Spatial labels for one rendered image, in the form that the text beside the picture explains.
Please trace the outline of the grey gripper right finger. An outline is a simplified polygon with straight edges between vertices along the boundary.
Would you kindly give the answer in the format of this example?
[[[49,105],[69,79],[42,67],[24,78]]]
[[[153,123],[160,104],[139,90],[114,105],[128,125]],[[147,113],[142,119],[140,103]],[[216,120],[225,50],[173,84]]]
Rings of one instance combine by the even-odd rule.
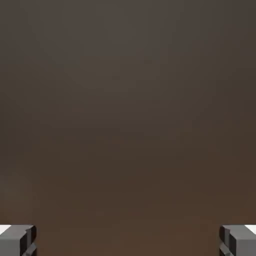
[[[219,256],[256,256],[256,224],[221,225]]]

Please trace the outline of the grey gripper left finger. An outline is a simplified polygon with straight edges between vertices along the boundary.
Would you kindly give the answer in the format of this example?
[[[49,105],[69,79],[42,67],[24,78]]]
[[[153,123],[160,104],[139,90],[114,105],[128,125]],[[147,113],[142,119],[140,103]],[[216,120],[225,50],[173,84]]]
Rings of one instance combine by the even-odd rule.
[[[37,256],[37,227],[0,224],[0,256]]]

